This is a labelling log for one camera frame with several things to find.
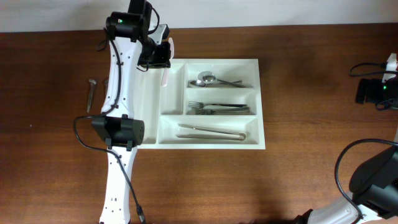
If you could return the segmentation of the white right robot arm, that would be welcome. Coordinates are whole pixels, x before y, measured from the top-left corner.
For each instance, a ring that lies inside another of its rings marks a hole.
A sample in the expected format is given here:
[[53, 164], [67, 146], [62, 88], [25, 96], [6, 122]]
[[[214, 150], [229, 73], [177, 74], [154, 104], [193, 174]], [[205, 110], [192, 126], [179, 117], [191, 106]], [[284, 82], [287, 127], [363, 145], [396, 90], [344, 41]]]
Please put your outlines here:
[[[353, 147], [364, 143], [388, 148], [358, 166], [346, 193], [339, 179], [340, 164]], [[384, 139], [360, 139], [347, 145], [337, 158], [334, 178], [341, 197], [334, 203], [309, 209], [294, 223], [366, 223], [397, 216], [397, 142]]]

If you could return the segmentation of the pink plastic knife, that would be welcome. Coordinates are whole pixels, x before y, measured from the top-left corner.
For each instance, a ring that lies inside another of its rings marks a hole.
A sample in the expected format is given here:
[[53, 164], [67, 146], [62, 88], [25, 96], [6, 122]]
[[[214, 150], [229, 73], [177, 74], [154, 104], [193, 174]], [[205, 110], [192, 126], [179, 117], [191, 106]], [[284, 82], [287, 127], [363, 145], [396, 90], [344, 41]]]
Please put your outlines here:
[[169, 70], [171, 68], [171, 60], [174, 58], [174, 55], [175, 55], [175, 46], [174, 46], [173, 38], [169, 37], [168, 43], [170, 45], [170, 58], [168, 60], [168, 64], [165, 67], [164, 73], [163, 73], [163, 76], [162, 76], [162, 80], [161, 80], [161, 86], [162, 87], [166, 87], [168, 85], [168, 82], [169, 82]]

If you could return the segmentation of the metal fork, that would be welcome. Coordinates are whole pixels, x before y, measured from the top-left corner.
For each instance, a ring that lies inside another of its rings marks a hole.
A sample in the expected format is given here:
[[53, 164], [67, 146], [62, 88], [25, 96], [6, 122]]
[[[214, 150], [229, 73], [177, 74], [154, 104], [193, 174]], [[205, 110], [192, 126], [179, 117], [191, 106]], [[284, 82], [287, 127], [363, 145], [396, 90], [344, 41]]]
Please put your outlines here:
[[249, 113], [250, 107], [244, 108], [228, 108], [228, 109], [197, 109], [196, 115], [215, 115], [215, 114], [235, 114], [235, 113]]
[[224, 106], [224, 107], [242, 108], [242, 107], [245, 107], [247, 105], [245, 105], [245, 104], [201, 103], [201, 102], [196, 102], [196, 101], [189, 101], [188, 102], [188, 107], [195, 108], [195, 109], [203, 109], [206, 106]]
[[245, 106], [245, 107], [236, 107], [236, 108], [218, 108], [218, 109], [206, 109], [206, 112], [250, 112], [250, 107]]

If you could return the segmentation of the metal spoon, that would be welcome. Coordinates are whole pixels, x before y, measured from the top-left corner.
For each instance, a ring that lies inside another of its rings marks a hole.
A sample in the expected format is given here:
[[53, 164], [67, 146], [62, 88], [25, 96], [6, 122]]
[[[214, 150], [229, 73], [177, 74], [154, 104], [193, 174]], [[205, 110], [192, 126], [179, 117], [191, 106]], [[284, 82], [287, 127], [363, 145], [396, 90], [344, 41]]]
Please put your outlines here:
[[194, 87], [214, 87], [214, 86], [220, 86], [220, 85], [229, 85], [233, 87], [240, 87], [244, 88], [245, 86], [240, 84], [239, 82], [215, 82], [215, 83], [205, 83], [201, 80], [190, 80], [188, 82], [188, 87], [194, 88]]
[[245, 85], [242, 85], [242, 84], [221, 80], [221, 79], [217, 78], [213, 72], [210, 72], [210, 71], [200, 72], [198, 74], [198, 79], [203, 81], [205, 84], [224, 83], [226, 85], [231, 85], [231, 86], [235, 86], [238, 88], [246, 87]]

